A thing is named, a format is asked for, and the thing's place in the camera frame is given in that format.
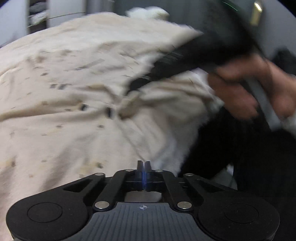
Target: silver rivet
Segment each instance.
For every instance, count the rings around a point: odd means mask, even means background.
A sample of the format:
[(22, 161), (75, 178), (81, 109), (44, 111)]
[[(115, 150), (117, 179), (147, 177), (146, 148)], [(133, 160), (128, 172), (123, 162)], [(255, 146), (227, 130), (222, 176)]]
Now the silver rivet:
[(179, 202), (177, 206), (181, 209), (190, 209), (192, 204), (190, 202)]
[(98, 209), (105, 209), (105, 208), (109, 207), (109, 203), (105, 202), (105, 201), (99, 201), (99, 202), (96, 202), (94, 204), (94, 206)]

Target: white cloth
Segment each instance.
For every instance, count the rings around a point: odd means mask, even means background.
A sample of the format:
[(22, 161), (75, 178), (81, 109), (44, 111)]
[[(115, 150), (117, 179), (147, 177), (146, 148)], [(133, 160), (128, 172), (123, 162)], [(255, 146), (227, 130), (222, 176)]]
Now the white cloth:
[(47, 19), (47, 17), (48, 17), (47, 11), (37, 13), (37, 14), (33, 15), (32, 17), (30, 17), (30, 24), (37, 25), (37, 24), (43, 22), (45, 19)]
[[(143, 89), (127, 81), (177, 36), (197, 34), (160, 20), (89, 15), (0, 49), (0, 240), (18, 200), (96, 172), (112, 176), (150, 160), (177, 173), (212, 95), (196, 73)], [(112, 110), (111, 118), (106, 114)], [(129, 113), (121, 120), (118, 112)]]
[(160, 7), (134, 7), (129, 11), (126, 11), (126, 15), (130, 18), (140, 18), (140, 19), (161, 19), (168, 20), (170, 14)]

